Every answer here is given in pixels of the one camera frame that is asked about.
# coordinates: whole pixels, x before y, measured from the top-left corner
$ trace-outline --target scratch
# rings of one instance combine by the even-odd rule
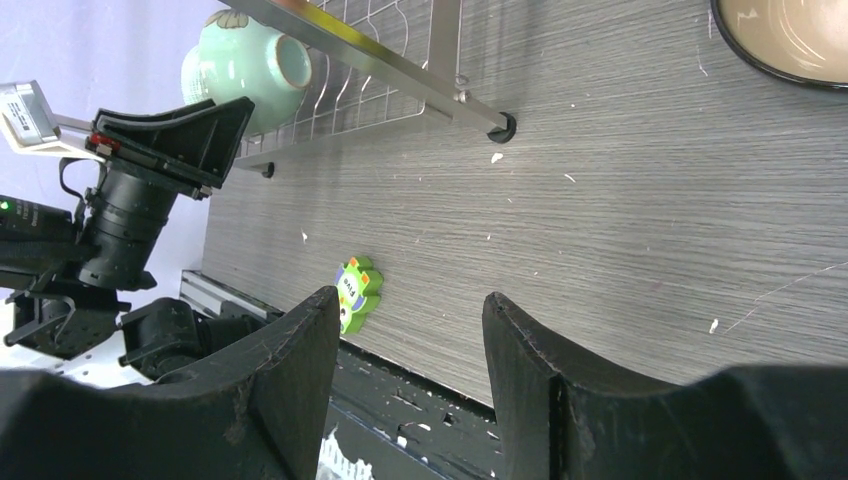
[[[799,283],[799,282],[803,282],[804,280],[806,280],[808,278],[815,277],[816,275],[820,275],[824,272],[833,270],[834,268],[844,267],[845,265],[848,265],[848,262],[837,263],[836,265],[831,265],[827,268],[822,268],[821,270],[815,271],[815,272],[813,272],[809,275],[804,275],[803,277],[796,278],[795,280],[792,280],[791,282],[787,283],[786,285],[784,285],[780,288],[775,288],[774,290],[772,290],[768,293],[764,293],[764,294],[760,295],[759,297],[754,299],[754,303],[760,303],[760,300],[768,297],[769,295],[772,295],[772,294],[775,294],[775,293],[777,293],[781,290],[787,289],[787,288],[791,287],[792,285],[795,285],[796,283]]]
[[[47,194],[44,192],[44,185],[41,183],[41,172],[38,170],[38,163],[34,162],[35,165],[35,179],[38,181],[38,190],[41,192],[42,197],[46,197]]]
[[[747,319],[748,319],[748,317],[750,317],[750,316],[751,316],[751,314],[753,314],[754,312],[756,312],[756,311],[757,311],[757,309],[759,309],[761,306],[762,306],[762,305],[757,305],[756,307],[752,308],[752,309],[751,309],[751,311],[750,311],[750,312],[748,312],[748,314],[747,314],[747,315],[745,315],[744,317],[742,317],[742,318],[741,318],[738,322],[736,322],[736,323],[734,323],[733,325],[731,325],[731,326],[730,326],[730,328],[728,328],[727,330],[725,330],[725,331],[724,331],[724,333],[722,333],[722,335],[724,335],[724,334],[726,334],[727,332],[729,332],[729,331],[733,330],[733,327],[735,327],[736,325],[739,325],[740,323],[742,323],[742,322],[744,322],[745,320],[747,320]]]
[[[795,285],[795,284],[797,284],[797,283],[803,282],[804,280],[807,280],[808,278],[815,277],[816,275],[821,275],[821,274],[822,274],[822,273],[824,273],[824,272],[828,272],[828,271],[833,270],[833,269],[835,269],[835,268],[844,267],[844,266],[846,266],[846,265],[848,265],[848,262],[842,262],[842,263],[837,263],[837,264],[831,265],[831,266],[829,266],[829,267],[822,268],[821,270],[816,270],[815,272],[810,273],[810,274],[807,274],[807,275],[804,275],[803,277],[798,277],[798,278],[796,278],[795,280],[792,280],[791,282],[787,283],[786,285],[783,285],[782,287],[775,288],[774,290],[772,290],[772,291],[770,291],[770,292],[766,292],[766,293],[764,293],[764,294],[760,295],[759,297],[757,297],[757,298],[755,298],[755,299],[754,299],[754,305],[755,305],[755,306],[754,306],[754,308],[752,308],[752,309],[751,309],[751,311],[749,311],[749,312],[748,312],[748,313],[747,313],[744,317],[742,317],[742,318],[741,318],[738,322],[734,323],[733,325],[731,325],[731,326],[730,326],[730,328],[728,328],[727,330],[725,330],[725,331],[724,331],[724,333],[723,333],[722,335],[724,335],[724,334],[726,334],[727,332],[729,332],[729,331],[733,330],[733,328],[734,328],[734,327],[736,327],[736,325],[739,325],[740,323],[742,323],[742,322],[744,322],[745,320],[747,320],[747,319],[748,319],[748,317],[750,317],[751,315],[753,315],[753,313],[754,313],[754,312],[756,312],[756,311],[757,311],[760,307],[762,307],[762,304],[761,304],[760,302],[762,302],[762,300],[763,300],[764,298],[768,297],[769,295],[774,295],[775,293],[777,293],[777,292],[779,292],[779,291],[781,291],[781,290],[786,290],[787,288],[789,288],[789,287],[791,287],[791,286],[793,286],[793,285]]]
[[[674,428],[677,429],[677,433],[680,434],[680,439],[683,440],[683,444],[686,445],[686,450],[689,451],[689,455],[692,459],[697,459],[698,454],[695,452],[695,448],[692,447],[692,443],[689,441],[689,435],[686,433],[686,430],[680,425],[680,422],[677,421],[677,417],[674,415],[674,412],[671,411],[671,408],[668,407],[668,404],[665,403],[665,399],[659,398],[660,405],[663,406],[663,409],[668,413],[668,418],[671,419],[671,423],[674,424]]]
[[[697,52],[697,53],[696,53],[696,56],[697,56],[697,58],[698,58],[698,69],[700,69],[700,70],[701,70],[701,72],[704,74],[704,76],[705,76],[705,77],[709,77],[709,76],[710,76],[710,74],[709,74],[709,73],[707,73],[707,71],[706,71],[706,70],[704,70],[704,64],[702,64],[702,63],[701,63],[701,47],[696,45],[696,46],[695,46],[695,51]]]
[[[20,30],[21,30],[21,24],[20,23],[15,24],[15,27],[11,32],[9,32],[6,35],[3,35],[3,40],[8,41],[8,39],[20,38]],[[17,75],[16,70],[18,68],[18,64],[21,62],[22,57],[23,57],[23,52],[18,50],[18,54],[15,55],[14,60],[12,60],[12,65],[9,66],[9,67],[6,67],[6,71],[11,72],[12,76]]]
[[[611,407],[612,412],[612,441],[615,449],[618,450],[618,414],[615,413],[615,407]]]

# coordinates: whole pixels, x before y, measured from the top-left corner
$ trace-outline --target black cable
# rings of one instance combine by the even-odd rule
[[[65,183],[65,168],[67,168],[68,165],[75,163],[75,162],[78,162],[80,160],[82,160],[82,159],[81,158],[68,158],[68,157],[65,157],[65,158],[62,158],[61,160],[59,160],[59,186],[62,187],[62,190],[64,190],[65,193],[67,193],[68,195],[73,195],[73,196],[79,198],[81,202],[85,203],[85,198],[83,198],[82,194],[79,193],[78,191],[72,189],[71,187],[69,187]]]

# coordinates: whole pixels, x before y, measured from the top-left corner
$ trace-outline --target green ceramic bowl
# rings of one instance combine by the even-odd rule
[[[197,54],[206,98],[220,104],[246,96],[256,104],[246,135],[290,120],[312,80],[302,43],[234,10],[209,17]]]

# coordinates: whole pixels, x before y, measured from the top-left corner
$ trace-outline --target label sticker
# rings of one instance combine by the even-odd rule
[[[32,121],[29,111],[24,102],[15,93],[7,92],[0,99],[0,106],[3,109],[3,116],[9,121],[15,135],[25,146],[38,145],[41,142],[41,136],[35,128],[35,123]]]

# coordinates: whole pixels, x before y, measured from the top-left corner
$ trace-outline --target white wall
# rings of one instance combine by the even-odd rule
[[[0,5],[0,83],[38,80],[54,112],[83,120],[94,118],[99,108],[156,113],[182,106],[182,59],[197,43],[205,19],[225,8],[215,0],[0,0]],[[93,186],[97,174],[90,162],[81,163],[66,171],[67,183],[79,190]],[[15,155],[3,143],[0,168],[4,195],[67,210],[76,205],[59,188],[57,160]],[[208,201],[180,197],[148,263],[159,287],[121,298],[135,308],[175,296],[181,270],[200,267],[207,213]],[[2,298],[8,293],[0,291]],[[9,315],[8,308],[0,309],[0,335],[11,327]],[[133,372],[113,372],[122,342],[120,335],[113,337],[92,352],[94,358],[68,365],[0,347],[0,367],[50,366],[83,381],[122,383],[135,378]]]

